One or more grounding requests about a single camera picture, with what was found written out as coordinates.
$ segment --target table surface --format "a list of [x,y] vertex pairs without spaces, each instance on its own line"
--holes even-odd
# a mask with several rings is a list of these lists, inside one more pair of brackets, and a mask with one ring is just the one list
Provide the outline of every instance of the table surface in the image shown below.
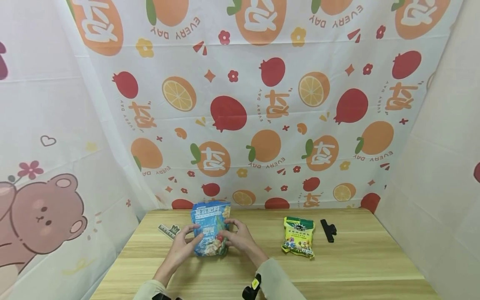
[[[364,209],[232,210],[246,223],[255,241],[275,258],[309,300],[439,300],[435,291],[380,222]],[[283,218],[314,220],[315,258],[283,253]],[[335,224],[329,243],[320,224]],[[191,223],[188,210],[149,212],[93,294],[91,300],[131,300],[152,278],[171,240],[158,230]],[[255,267],[236,249],[223,257],[192,257],[172,277],[169,295],[184,300],[241,299]]]

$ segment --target beige sleeve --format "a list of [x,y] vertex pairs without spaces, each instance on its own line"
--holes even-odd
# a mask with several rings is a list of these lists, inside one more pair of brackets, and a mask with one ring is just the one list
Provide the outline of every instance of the beige sleeve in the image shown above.
[[257,273],[262,276],[260,288],[268,300],[306,300],[273,258],[264,262]]
[[148,280],[138,289],[133,300],[152,300],[153,296],[158,293],[164,293],[166,295],[163,284],[153,279]]

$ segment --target yellow flower print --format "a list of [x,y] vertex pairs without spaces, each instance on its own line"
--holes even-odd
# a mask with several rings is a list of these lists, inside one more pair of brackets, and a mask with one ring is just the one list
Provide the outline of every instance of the yellow flower print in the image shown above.
[[348,170],[349,167],[350,167],[350,162],[349,161],[344,161],[340,165],[340,170],[345,171],[345,170]]
[[139,38],[135,47],[141,57],[153,57],[153,44],[151,41]]
[[292,39],[293,47],[302,47],[305,44],[305,36],[307,35],[307,31],[303,28],[297,27],[290,35]]
[[248,170],[243,168],[239,168],[237,171],[237,175],[239,177],[247,177],[247,173],[248,173]]

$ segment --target yellow snack bag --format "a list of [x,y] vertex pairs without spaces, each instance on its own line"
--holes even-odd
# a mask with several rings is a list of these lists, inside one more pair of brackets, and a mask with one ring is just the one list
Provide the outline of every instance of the yellow snack bag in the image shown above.
[[292,252],[295,255],[309,258],[315,256],[312,250],[315,223],[312,220],[286,216],[283,219],[283,226],[285,227],[285,241],[282,245],[284,252]]

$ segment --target star print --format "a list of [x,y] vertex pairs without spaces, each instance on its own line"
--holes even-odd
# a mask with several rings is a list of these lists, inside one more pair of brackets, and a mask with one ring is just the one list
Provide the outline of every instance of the star print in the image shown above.
[[345,69],[345,72],[347,73],[348,76],[350,76],[350,74],[352,74],[353,71],[355,71],[355,69],[353,68],[352,64],[350,64],[350,66]]
[[204,76],[208,81],[212,82],[212,80],[216,77],[215,74],[212,73],[212,71],[208,70],[207,74]]

